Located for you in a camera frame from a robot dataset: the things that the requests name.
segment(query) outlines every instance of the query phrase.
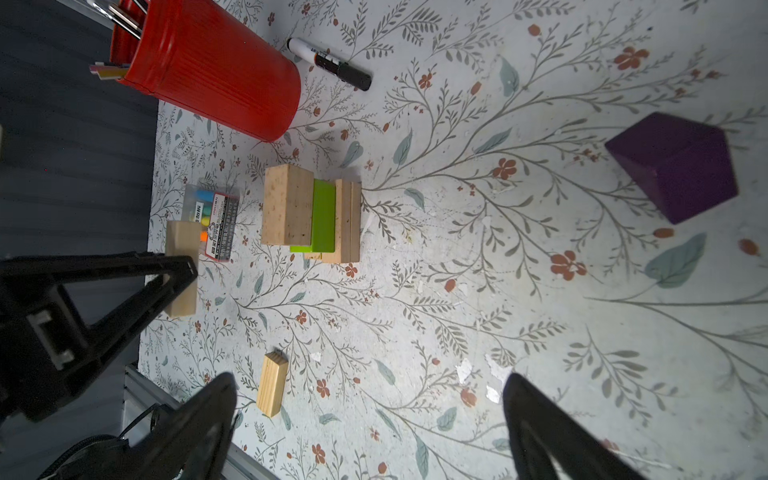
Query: pen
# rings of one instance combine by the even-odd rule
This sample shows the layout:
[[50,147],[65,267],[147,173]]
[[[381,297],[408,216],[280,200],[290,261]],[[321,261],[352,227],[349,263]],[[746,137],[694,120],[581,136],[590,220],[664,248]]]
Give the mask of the pen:
[[288,50],[291,50],[294,55],[303,58],[309,63],[329,71],[360,90],[366,91],[371,87],[371,76],[369,74],[358,70],[344,61],[340,61],[324,51],[317,50],[300,38],[289,38]]

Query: purple cube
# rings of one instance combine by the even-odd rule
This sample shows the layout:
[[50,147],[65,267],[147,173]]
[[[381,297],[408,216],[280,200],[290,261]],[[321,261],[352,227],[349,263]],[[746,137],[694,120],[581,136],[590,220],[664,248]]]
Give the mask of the purple cube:
[[656,112],[605,147],[673,224],[739,193],[725,133],[717,127]]

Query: stacked wooden blocks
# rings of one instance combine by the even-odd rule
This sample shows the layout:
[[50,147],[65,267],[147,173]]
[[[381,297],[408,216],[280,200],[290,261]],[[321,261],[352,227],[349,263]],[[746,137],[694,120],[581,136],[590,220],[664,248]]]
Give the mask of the stacked wooden blocks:
[[295,165],[266,169],[261,243],[324,263],[360,261],[361,186],[332,184]]

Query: wooden block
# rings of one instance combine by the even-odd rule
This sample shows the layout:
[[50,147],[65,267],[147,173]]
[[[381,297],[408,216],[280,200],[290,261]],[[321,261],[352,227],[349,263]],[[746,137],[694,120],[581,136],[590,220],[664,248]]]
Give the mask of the wooden block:
[[270,418],[280,411],[287,373],[288,360],[284,359],[278,352],[267,353],[264,356],[256,406]]
[[[198,222],[169,220],[165,230],[165,254],[189,255],[197,266],[201,231],[203,226]],[[171,317],[193,315],[196,310],[197,279],[165,307],[165,313]]]
[[323,254],[323,263],[349,263],[352,182],[336,180],[336,249]]
[[360,208],[362,206],[362,185],[352,184],[352,200],[349,202],[349,261],[360,261]]
[[269,167],[264,175],[261,243],[310,245],[314,175],[296,165]]

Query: wood grain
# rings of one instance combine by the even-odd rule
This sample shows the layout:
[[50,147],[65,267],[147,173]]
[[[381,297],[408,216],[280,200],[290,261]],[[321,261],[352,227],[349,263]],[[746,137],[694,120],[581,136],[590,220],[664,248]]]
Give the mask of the wood grain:
[[280,411],[287,374],[288,360],[282,355],[278,352],[272,352],[264,356],[256,406],[270,418]]

